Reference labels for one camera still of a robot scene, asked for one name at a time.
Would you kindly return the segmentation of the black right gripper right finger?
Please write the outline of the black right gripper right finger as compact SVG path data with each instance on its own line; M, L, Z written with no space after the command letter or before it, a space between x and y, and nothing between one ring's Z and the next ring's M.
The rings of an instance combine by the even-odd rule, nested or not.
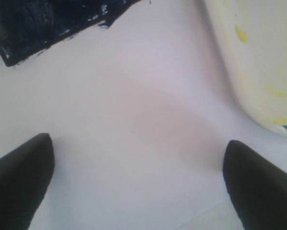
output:
M287 230L287 173L246 144L231 140L223 177L246 230Z

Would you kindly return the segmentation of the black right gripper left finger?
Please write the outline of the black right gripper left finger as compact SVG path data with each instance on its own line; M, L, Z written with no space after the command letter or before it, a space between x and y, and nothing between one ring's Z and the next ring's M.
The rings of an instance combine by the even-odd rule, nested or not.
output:
M0 230L27 230L55 168L52 139L40 133L0 158Z

